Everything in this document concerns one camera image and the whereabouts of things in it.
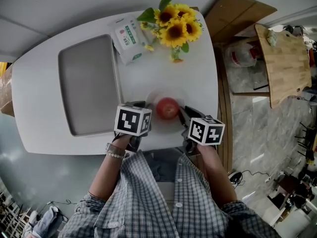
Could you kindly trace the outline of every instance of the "sunflower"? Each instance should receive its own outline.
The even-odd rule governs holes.
[[[175,8],[179,10],[178,16],[183,18],[195,19],[196,12],[186,4],[177,3]]]
[[[182,46],[186,43],[188,33],[186,31],[186,22],[183,19],[172,18],[167,26],[160,30],[161,44],[165,44],[168,47]]]
[[[176,18],[179,13],[179,10],[176,10],[175,7],[171,4],[165,7],[164,11],[160,11],[158,9],[154,10],[154,18],[156,19],[156,24],[164,27],[167,26],[169,21],[172,18]]]
[[[186,31],[188,33],[187,40],[190,42],[194,42],[202,34],[202,28],[200,26],[200,23],[194,20],[186,21]]]

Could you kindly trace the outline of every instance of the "green leaf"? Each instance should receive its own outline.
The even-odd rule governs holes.
[[[183,46],[180,47],[182,49],[183,52],[188,53],[189,51],[189,45],[188,43],[184,43]]]
[[[156,20],[154,19],[154,10],[153,8],[147,8],[143,13],[137,17],[137,20],[149,22],[149,23],[155,23]]]
[[[161,1],[159,2],[159,6],[158,6],[159,10],[160,10],[160,11],[164,11],[165,7],[168,6],[168,4],[169,4],[171,1],[172,1],[172,0],[161,0]]]

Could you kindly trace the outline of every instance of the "gray tray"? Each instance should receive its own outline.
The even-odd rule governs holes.
[[[98,36],[60,51],[58,70],[71,134],[112,132],[120,92],[110,35]]]

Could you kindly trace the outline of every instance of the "flower bouquet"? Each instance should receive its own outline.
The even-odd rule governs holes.
[[[150,30],[154,35],[151,45],[144,47],[154,51],[153,43],[159,41],[171,47],[170,58],[182,62],[180,51],[189,51],[188,42],[194,42],[202,34],[202,24],[196,19],[196,12],[186,4],[171,4],[172,0],[161,0],[158,9],[147,8],[137,20],[142,30]]]

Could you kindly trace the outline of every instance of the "plaid shirt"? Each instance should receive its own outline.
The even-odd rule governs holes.
[[[106,202],[88,194],[60,238],[279,237],[240,201],[219,209],[203,174],[183,155],[177,162],[173,213],[142,153],[123,160],[120,179]]]

